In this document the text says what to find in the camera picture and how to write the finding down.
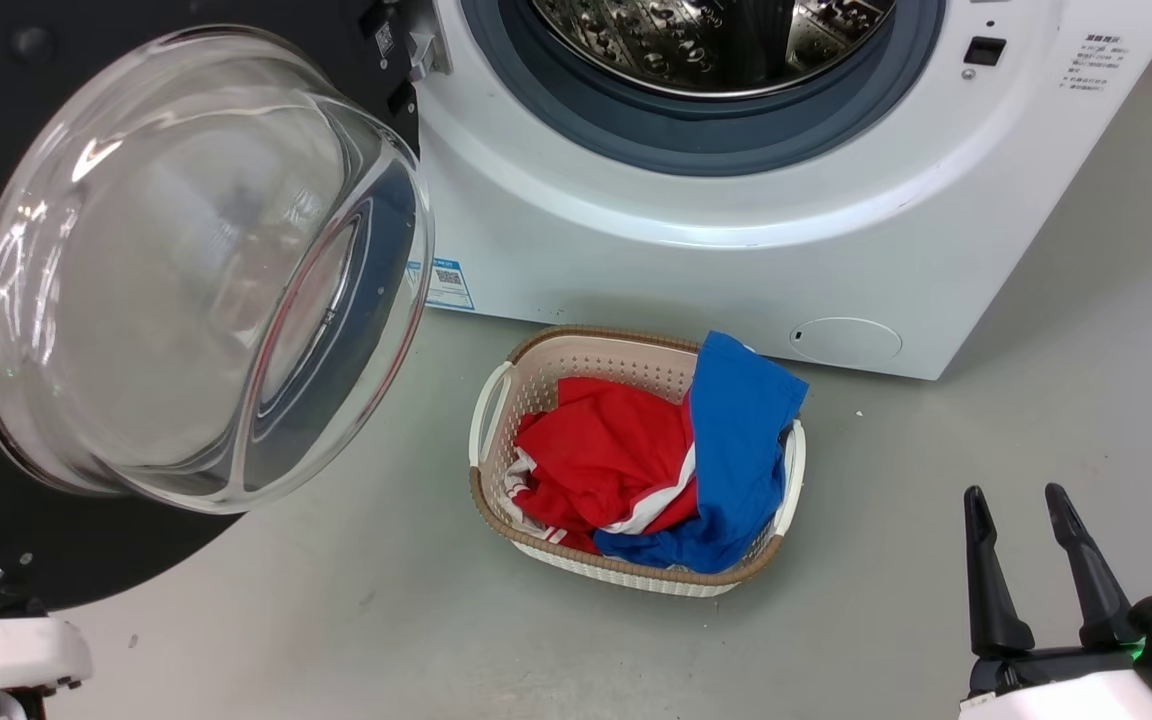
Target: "gray floor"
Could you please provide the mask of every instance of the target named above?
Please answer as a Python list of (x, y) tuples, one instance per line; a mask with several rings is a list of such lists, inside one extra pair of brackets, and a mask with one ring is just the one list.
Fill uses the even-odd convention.
[(573, 577), (477, 518), (467, 416), (529, 332), (430, 313), (325, 477), (68, 614), (99, 675), (52, 715), (955, 717), (969, 484), (1039, 643), (1079, 624), (1044, 483), (1152, 593), (1152, 68), (941, 382), (794, 366), (813, 387), (799, 514), (718, 601)]

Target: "label sticker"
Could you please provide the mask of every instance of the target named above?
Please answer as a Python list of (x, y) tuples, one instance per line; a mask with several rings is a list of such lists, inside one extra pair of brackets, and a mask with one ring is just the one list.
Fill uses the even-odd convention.
[(376, 48), (380, 50), (381, 58), (389, 55), (389, 51), (394, 50), (394, 31), (389, 29), (389, 23), (382, 24), (376, 31)]
[[(420, 264), (410, 260), (407, 264), (407, 282), (415, 287), (420, 281)], [(426, 305), (455, 306), (457, 310), (473, 310), (470, 297), (470, 286), (465, 283), (465, 272), (456, 260), (434, 258), (434, 274), (429, 279)]]
[(1069, 65), (1061, 77), (1061, 90), (1070, 92), (1105, 92), (1132, 52), (1116, 35), (1085, 33), (1076, 41)]

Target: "laundry basket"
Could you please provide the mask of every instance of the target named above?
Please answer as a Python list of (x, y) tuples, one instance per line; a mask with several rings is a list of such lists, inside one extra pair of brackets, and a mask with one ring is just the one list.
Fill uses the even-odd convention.
[(559, 378), (600, 378), (680, 402), (691, 387), (699, 350), (695, 342), (675, 338), (581, 325), (548, 328), (518, 346), (484, 384), (470, 425), (470, 492), (486, 523), (536, 560), (586, 578), (644, 591), (713, 597), (758, 574), (781, 547), (803, 491), (806, 439), (798, 420), (794, 422), (785, 447), (785, 500), (745, 556), (723, 573), (662, 570), (590, 555), (528, 533), (509, 511), (506, 470), (515, 461), (513, 442), (518, 423), (526, 414), (558, 406)]

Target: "clothing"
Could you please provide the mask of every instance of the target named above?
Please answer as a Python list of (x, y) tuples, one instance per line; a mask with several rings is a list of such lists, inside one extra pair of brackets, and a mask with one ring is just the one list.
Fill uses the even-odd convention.
[(636, 564), (721, 573), (736, 564), (785, 495), (780, 435), (808, 384), (735, 338), (708, 333), (691, 384), (696, 516), (653, 535), (596, 530), (604, 555)]
[(531, 471), (536, 469), (536, 461), (531, 460), (525, 452), (518, 450), (518, 460), (509, 465), (503, 475), (503, 484), (506, 484), (506, 495), (513, 502), (507, 503), (503, 508), (506, 514), (511, 521), (511, 526), (522, 532), (528, 533), (531, 537), (543, 539), (544, 541), (550, 541), (554, 544), (561, 544), (563, 547), (570, 547), (573, 550), (579, 550), (581, 552), (590, 552), (593, 555), (598, 555), (598, 546), (594, 545), (593, 536), (590, 536), (590, 529), (581, 530), (581, 532), (570, 532), (567, 528), (559, 528), (556, 525), (550, 525), (540, 523), (536, 518), (530, 518), (521, 507), (518, 507), (517, 497), (518, 493), (535, 492), (533, 488), (526, 486), (531, 482)]
[[(541, 525), (582, 543), (597, 528), (653, 533), (696, 511), (689, 402), (594, 378), (558, 381), (558, 409), (528, 416), (516, 438), (530, 480), (511, 500)], [(596, 551), (589, 541), (589, 551)]]

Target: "basket handle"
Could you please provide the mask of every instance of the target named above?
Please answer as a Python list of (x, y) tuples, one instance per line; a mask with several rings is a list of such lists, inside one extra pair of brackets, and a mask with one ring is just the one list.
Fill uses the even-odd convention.
[[(473, 419), (470, 420), (470, 467), (477, 468), (484, 452), (492, 447), (492, 439), (495, 437), (497, 425), (500, 424), (500, 414), (505, 410), (505, 396), (509, 393), (509, 384), (513, 382), (513, 363), (505, 361), (498, 369), (492, 370), (488, 381), (483, 385), (479, 392), (479, 401), (473, 406)], [(488, 424), (488, 435), (483, 437), (483, 420), (488, 412), (488, 402), (495, 397), (495, 409), (492, 420)]]
[(799, 506), (799, 495), (803, 493), (803, 473), (808, 464), (808, 438), (803, 434), (803, 423), (794, 419), (794, 432), (790, 433), (790, 441), (794, 444), (794, 455), (788, 458), (788, 467), (785, 469), (785, 502), (781, 509), (776, 510), (778, 536), (785, 536), (790, 529), (790, 521), (794, 520), (794, 511)]

